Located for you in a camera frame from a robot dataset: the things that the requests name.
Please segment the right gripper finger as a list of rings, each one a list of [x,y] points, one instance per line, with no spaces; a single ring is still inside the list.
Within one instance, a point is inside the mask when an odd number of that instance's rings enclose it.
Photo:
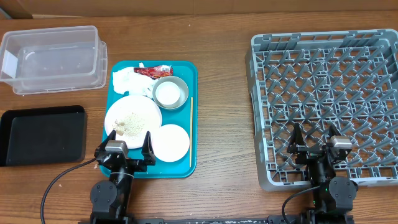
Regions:
[[[297,154],[300,151],[304,150],[305,142],[302,136],[302,130],[298,123],[294,124],[294,129],[291,132],[290,142],[287,147],[287,152],[291,154]]]
[[[332,138],[333,136],[341,136],[341,133],[334,124],[331,124],[328,128],[328,135],[330,138]]]

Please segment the small white plate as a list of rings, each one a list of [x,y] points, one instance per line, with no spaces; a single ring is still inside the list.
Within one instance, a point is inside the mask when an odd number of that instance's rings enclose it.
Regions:
[[[156,158],[176,162],[188,152],[190,137],[182,127],[166,124],[151,133],[151,144]]]

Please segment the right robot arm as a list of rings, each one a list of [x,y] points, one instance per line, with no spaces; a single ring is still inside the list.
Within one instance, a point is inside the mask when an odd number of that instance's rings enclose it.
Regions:
[[[352,151],[352,143],[342,136],[334,125],[329,127],[329,140],[322,145],[307,147],[298,123],[294,124],[287,152],[296,154],[295,162],[306,166],[309,189],[291,195],[282,204],[282,216],[286,223],[353,223],[347,213],[353,209],[358,185],[351,179],[337,176],[334,166],[343,162]],[[313,193],[314,207],[297,217],[285,213],[287,203],[307,192]]]

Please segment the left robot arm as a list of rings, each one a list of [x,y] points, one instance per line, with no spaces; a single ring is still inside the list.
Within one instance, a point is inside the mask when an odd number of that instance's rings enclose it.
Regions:
[[[127,154],[127,144],[116,140],[115,130],[96,148],[95,161],[111,173],[108,180],[97,182],[91,189],[90,223],[137,223],[127,208],[134,174],[155,165],[150,132],[144,138],[142,159],[131,159]]]

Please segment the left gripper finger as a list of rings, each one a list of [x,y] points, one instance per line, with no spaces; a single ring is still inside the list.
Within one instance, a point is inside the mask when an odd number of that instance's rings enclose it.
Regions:
[[[154,155],[154,151],[152,148],[151,135],[150,135],[149,131],[146,132],[144,143],[142,145],[141,154],[143,155],[145,162],[154,162],[155,161],[155,155]]]
[[[99,150],[104,150],[105,147],[106,147],[106,145],[107,145],[107,143],[108,143],[110,140],[115,140],[115,138],[116,138],[116,131],[115,131],[115,130],[112,130],[112,131],[110,132],[110,134],[108,135],[108,137],[98,146],[98,149],[99,149]]]

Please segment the white napkin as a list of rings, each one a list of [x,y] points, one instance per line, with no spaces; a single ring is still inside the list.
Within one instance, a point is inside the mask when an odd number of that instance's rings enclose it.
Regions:
[[[141,95],[153,99],[153,87],[157,80],[136,73],[134,67],[113,72],[113,89],[118,94]]]

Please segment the large white plate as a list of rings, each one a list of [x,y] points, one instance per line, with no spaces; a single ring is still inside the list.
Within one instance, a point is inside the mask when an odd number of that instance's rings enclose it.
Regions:
[[[116,140],[124,141],[128,149],[140,148],[146,132],[162,125],[157,104],[146,96],[129,95],[114,102],[104,119],[105,137],[115,130]]]

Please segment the rice food waste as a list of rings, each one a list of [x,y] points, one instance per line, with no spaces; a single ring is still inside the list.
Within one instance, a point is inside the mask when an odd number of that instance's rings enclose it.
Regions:
[[[144,118],[135,113],[117,119],[112,127],[120,136],[135,137],[138,136],[144,129],[146,121]]]

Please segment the red snack wrapper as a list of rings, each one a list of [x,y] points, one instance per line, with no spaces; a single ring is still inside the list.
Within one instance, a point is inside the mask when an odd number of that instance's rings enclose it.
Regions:
[[[172,76],[174,70],[170,65],[159,65],[155,67],[134,68],[134,72],[156,80],[163,77]]]

